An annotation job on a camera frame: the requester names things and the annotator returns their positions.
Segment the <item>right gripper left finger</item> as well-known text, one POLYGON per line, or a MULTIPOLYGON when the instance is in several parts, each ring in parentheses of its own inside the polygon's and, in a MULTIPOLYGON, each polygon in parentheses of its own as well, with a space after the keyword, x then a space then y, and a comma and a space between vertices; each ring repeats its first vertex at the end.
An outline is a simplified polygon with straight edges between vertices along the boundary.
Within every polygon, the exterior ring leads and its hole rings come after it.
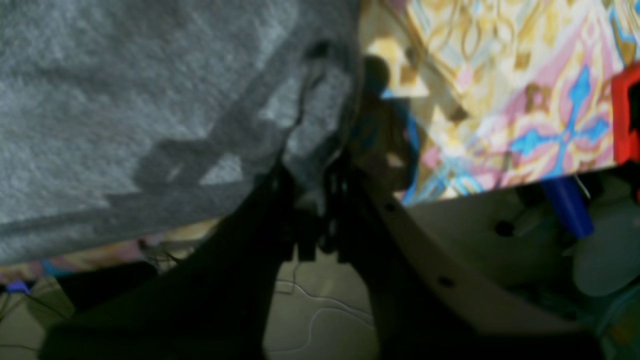
POLYGON ((48 333, 42 360, 263 360, 294 185, 281 165, 192 255, 48 333))

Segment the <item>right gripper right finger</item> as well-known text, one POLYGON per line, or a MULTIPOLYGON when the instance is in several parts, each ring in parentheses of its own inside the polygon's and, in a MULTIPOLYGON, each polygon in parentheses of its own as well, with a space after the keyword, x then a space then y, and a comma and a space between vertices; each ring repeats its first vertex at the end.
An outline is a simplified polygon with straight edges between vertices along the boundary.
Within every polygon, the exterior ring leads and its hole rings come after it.
POLYGON ((452 258, 363 171, 325 176, 327 247, 368 291, 382 360, 599 360, 578 322, 542 310, 452 258))

